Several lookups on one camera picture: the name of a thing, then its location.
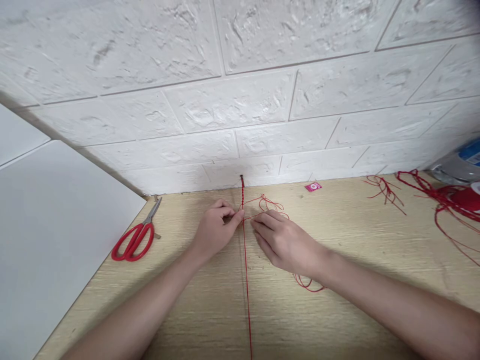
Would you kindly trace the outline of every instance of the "red spool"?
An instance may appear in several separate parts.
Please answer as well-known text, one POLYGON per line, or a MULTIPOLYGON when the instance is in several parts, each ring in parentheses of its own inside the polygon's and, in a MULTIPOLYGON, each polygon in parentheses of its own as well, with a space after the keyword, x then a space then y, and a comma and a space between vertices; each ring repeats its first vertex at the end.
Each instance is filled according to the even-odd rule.
POLYGON ((480 210, 480 182, 474 182, 465 190, 454 193, 450 200, 460 206, 462 209, 470 212, 480 210))

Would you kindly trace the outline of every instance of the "tabletop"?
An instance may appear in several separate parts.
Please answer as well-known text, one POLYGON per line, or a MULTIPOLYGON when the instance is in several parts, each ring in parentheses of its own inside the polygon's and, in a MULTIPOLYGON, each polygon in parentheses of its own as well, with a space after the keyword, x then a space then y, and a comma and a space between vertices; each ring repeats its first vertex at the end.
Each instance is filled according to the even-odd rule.
MULTIPOLYGON (((385 178, 400 188, 394 190, 406 215, 384 204, 381 196, 368 198, 378 188, 365 183, 365 178, 320 181, 322 188, 313 192, 305 189, 307 183, 249 187, 245 201, 265 194, 331 249, 480 311, 480 267, 436 227, 436 202, 418 197, 422 194, 393 175, 385 178)), ((59 359, 170 264, 191 241, 205 208, 220 197, 238 207, 241 189, 163 195, 153 218, 161 238, 139 261, 116 262, 108 257, 35 359, 59 359)), ((153 205, 150 198, 131 227, 142 222, 153 205)), ((245 217, 259 212, 258 202, 248 203, 245 211, 245 217)), ((455 239, 480 247, 478 235, 449 214, 440 214, 439 221, 455 239)), ((292 274, 273 267, 248 221, 245 234, 254 359, 417 359, 401 341, 331 290, 311 293, 292 274)), ((187 286, 144 359, 249 359, 244 261, 240 226, 187 286)))

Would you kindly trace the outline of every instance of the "finger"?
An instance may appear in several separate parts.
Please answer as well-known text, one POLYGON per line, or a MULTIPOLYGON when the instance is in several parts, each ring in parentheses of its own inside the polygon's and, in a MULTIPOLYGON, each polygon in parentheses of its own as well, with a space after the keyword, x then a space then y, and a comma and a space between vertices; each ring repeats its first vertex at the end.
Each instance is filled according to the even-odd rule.
POLYGON ((226 202, 225 200, 223 200, 222 198, 219 198, 217 201, 215 201, 212 205, 210 205, 208 208, 209 209, 217 209, 217 208, 221 208, 223 206, 230 206, 230 204, 228 202, 226 202))
POLYGON ((255 231, 255 237, 256 237, 256 242, 258 243, 258 246, 260 246, 260 249, 265 253, 266 257, 272 264, 278 264, 278 261, 280 260, 279 256, 275 253, 275 251, 272 249, 270 244, 265 240, 262 235, 260 235, 258 232, 255 231))
POLYGON ((280 225, 280 221, 278 221, 274 217, 271 217, 266 212, 262 212, 261 214, 255 216, 255 218, 253 220, 258 222, 258 223, 262 223, 262 224, 268 226, 272 230, 277 230, 279 228, 279 225, 280 225))
POLYGON ((213 209, 212 211, 215 212, 215 214, 217 214, 222 219, 226 216, 235 215, 235 210, 233 210, 231 207, 219 207, 219 208, 213 209))
POLYGON ((231 218, 230 222, 226 225, 229 227, 232 231, 232 233, 235 231, 238 225, 242 222, 242 219, 244 218, 245 211, 240 210, 237 212, 233 217, 231 218))
POLYGON ((281 213, 275 211, 275 210, 268 210, 268 211, 265 211, 265 214, 268 214, 270 215, 272 218, 274 218, 275 220, 278 220, 279 222, 285 222, 285 220, 288 220, 287 218, 285 218, 284 216, 282 216, 281 213))
POLYGON ((228 208, 232 207, 232 205, 230 205, 230 203, 227 200, 224 200, 224 199, 221 200, 221 205, 223 207, 228 207, 228 208))
POLYGON ((272 245, 272 236, 274 234, 274 231, 271 228, 263 225, 261 222, 256 222, 255 220, 251 222, 251 226, 262 236, 262 238, 264 238, 270 245, 272 245))

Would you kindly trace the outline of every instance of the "pink label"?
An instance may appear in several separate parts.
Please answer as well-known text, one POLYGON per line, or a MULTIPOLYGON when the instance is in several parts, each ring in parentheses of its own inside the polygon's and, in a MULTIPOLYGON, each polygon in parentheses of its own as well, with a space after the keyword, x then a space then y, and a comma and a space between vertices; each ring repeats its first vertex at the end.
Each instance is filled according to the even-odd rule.
POLYGON ((305 186, 305 189, 307 189, 309 192, 315 191, 317 189, 321 189, 322 187, 318 182, 313 182, 310 185, 305 186))

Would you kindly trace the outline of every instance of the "red string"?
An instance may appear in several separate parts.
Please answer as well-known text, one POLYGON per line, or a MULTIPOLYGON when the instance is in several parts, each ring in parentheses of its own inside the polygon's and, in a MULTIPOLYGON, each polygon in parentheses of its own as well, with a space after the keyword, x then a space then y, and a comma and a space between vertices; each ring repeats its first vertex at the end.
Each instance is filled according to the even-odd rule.
POLYGON ((479 222, 480 223, 480 214, 477 214, 476 212, 466 210, 462 207, 460 207, 456 202, 451 200, 451 196, 455 194, 458 191, 462 191, 466 188, 466 186, 453 186, 453 185, 448 185, 441 187, 439 189, 435 189, 427 180, 422 178, 419 175, 418 170, 412 170, 412 171, 399 171, 395 174, 395 177, 402 183, 417 189, 418 191, 421 191, 425 195, 427 195, 428 198, 432 198, 433 200, 436 200, 438 202, 438 205, 435 209, 435 225, 438 227, 438 229, 451 241, 451 243, 460 251, 463 255, 465 255, 467 258, 469 258, 474 264, 480 267, 480 263, 476 260, 474 260, 471 256, 469 256, 463 249, 460 248, 460 246, 473 250, 477 253, 480 253, 480 250, 477 250, 473 247, 467 246, 464 243, 461 243, 458 240, 455 240, 452 238, 450 235, 448 235, 445 230, 440 226, 439 223, 439 213, 442 211, 446 211, 450 215, 452 215, 458 222, 460 222, 462 225, 465 225, 467 228, 473 230, 477 234, 480 235, 480 229, 476 228, 475 226, 469 224, 465 220, 459 218, 452 210, 455 212, 463 215, 464 217, 479 222), (406 182, 405 180, 402 179, 402 174, 408 174, 413 177, 415 180, 416 184, 418 186, 412 185, 409 182, 406 182))
POLYGON ((390 186, 393 186, 397 189, 400 190, 398 186, 393 185, 392 183, 388 182, 385 180, 383 177, 377 176, 377 175, 368 175, 366 177, 367 181, 363 180, 364 183, 367 183, 369 185, 373 185, 376 187, 380 188, 380 192, 374 196, 370 196, 367 199, 373 199, 376 198, 378 195, 383 194, 385 196, 385 205, 387 204, 387 201, 395 205, 395 207, 400 210, 403 215, 407 215, 405 211, 403 211, 396 203, 395 201, 398 201, 403 207, 405 206, 402 200, 399 199, 399 197, 394 193, 394 191, 390 188, 390 186))
MULTIPOLYGON (((244 176, 240 175, 241 179, 241 208, 242 210, 244 209, 244 203, 245 203, 245 195, 244 195, 244 189, 245 189, 245 184, 244 184, 244 176)), ((250 360, 254 358, 254 350, 252 347, 252 324, 250 322, 250 298, 249 298, 249 275, 248 275, 248 270, 247 270, 247 243, 245 241, 245 217, 241 221, 241 226, 243 229, 243 250, 245 252, 245 284, 246 284, 246 305, 248 308, 248 335, 250 338, 250 360)))
MULTIPOLYGON (((253 350, 252 350, 252 327, 251 327, 251 320, 250 320, 250 298, 249 298, 249 278, 248 278, 248 274, 247 274, 247 245, 246 245, 246 240, 245 240, 245 220, 248 220, 248 219, 252 219, 258 215, 260 215, 261 213, 264 213, 265 211, 268 211, 270 210, 269 208, 269 204, 270 205, 273 205, 274 206, 274 209, 275 211, 277 211, 278 213, 280 214, 283 214, 287 217, 288 220, 290 220, 290 217, 287 213, 283 212, 284 211, 284 206, 279 203, 279 202, 273 202, 271 201, 269 198, 267 198, 265 196, 265 194, 261 194, 259 197, 257 198, 254 198, 252 200, 249 200, 249 201, 245 201, 245 183, 244 183, 244 177, 243 175, 240 175, 240 179, 241 179, 241 205, 240 207, 238 208, 238 210, 241 209, 244 209, 245 207, 245 204, 248 204, 248 203, 251 203, 251 202, 254 202, 255 200, 258 200, 258 206, 260 207, 261 209, 261 212, 259 212, 258 214, 255 214, 253 216, 250 216, 250 217, 247 217, 247 218, 243 218, 242 220, 242 229, 243 229, 243 250, 244 250, 244 255, 245 255, 245 283, 246 283, 246 300, 247 300, 247 307, 248 307, 248 333, 250 335, 250 358, 253 359, 253 350)), ((307 289, 309 292, 311 293, 318 293, 319 291, 323 290, 323 289, 326 289, 325 286, 322 286, 321 288, 317 289, 317 290, 312 290, 310 289, 310 285, 312 284, 312 279, 310 279, 309 283, 307 285, 305 285, 303 282, 302 282, 302 279, 300 277, 300 275, 297 275, 297 274, 293 274, 294 278, 295 278, 295 281, 298 283, 298 285, 300 285, 302 288, 304 289, 307 289)))
POLYGON ((323 289, 327 288, 326 286, 322 285, 322 287, 319 288, 318 290, 312 290, 312 289, 309 289, 309 286, 312 284, 312 279, 310 279, 308 284, 305 285, 304 282, 302 281, 302 278, 300 277, 300 275, 293 274, 293 277, 295 278, 295 281, 297 282, 298 285, 300 285, 304 289, 307 289, 311 293, 318 293, 318 292, 322 291, 323 289))

